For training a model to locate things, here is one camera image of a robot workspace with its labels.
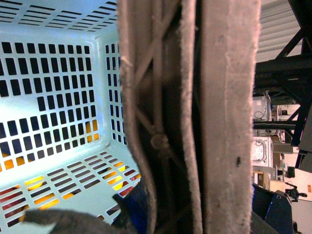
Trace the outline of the dark padded left gripper finger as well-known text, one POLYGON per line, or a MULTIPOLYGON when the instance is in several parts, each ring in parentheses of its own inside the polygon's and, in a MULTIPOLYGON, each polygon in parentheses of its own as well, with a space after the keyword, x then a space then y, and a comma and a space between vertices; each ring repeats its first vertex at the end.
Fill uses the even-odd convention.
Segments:
POLYGON ((125 197, 112 199, 120 214, 112 224, 98 217, 74 210, 27 210, 23 222, 41 226, 53 225, 51 234, 145 234, 148 224, 148 198, 144 184, 139 182, 125 197))

